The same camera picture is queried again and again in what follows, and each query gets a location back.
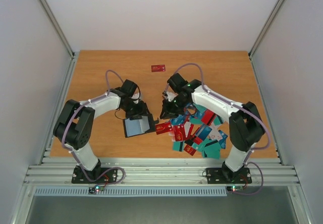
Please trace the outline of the black leather card holder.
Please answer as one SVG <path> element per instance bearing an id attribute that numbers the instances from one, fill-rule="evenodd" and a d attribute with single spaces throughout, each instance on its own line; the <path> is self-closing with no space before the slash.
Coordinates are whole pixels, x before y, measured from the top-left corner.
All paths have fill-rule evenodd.
<path id="1" fill-rule="evenodd" d="M 126 138 L 155 132 L 153 115 L 142 116 L 140 119 L 123 119 L 124 134 Z"/>

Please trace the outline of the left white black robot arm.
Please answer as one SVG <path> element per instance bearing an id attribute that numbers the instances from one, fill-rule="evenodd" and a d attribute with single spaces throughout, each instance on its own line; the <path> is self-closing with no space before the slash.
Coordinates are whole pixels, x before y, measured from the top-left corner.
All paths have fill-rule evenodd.
<path id="1" fill-rule="evenodd" d="M 53 135 L 62 147 L 68 150 L 77 162 L 74 180 L 98 182 L 107 169 L 93 153 L 89 143 L 93 121 L 110 111 L 123 110 L 122 120 L 125 137 L 133 137 L 155 132 L 153 115 L 141 99 L 139 86 L 125 80 L 122 86 L 109 89 L 103 95 L 86 101 L 68 100 L 54 126 Z"/>

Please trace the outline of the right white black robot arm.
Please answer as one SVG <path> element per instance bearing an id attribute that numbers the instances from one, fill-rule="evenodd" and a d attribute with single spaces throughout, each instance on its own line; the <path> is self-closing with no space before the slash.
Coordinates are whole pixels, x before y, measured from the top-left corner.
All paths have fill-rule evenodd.
<path id="1" fill-rule="evenodd" d="M 242 104 L 232 101 L 209 89 L 199 80 L 186 81 L 179 73 L 173 74 L 167 80 L 167 85 L 175 96 L 164 91 L 161 119 L 183 115 L 184 107 L 195 103 L 229 124 L 232 148 L 222 164 L 222 176 L 228 183 L 238 179 L 250 152 L 266 132 L 256 105 L 252 102 Z"/>

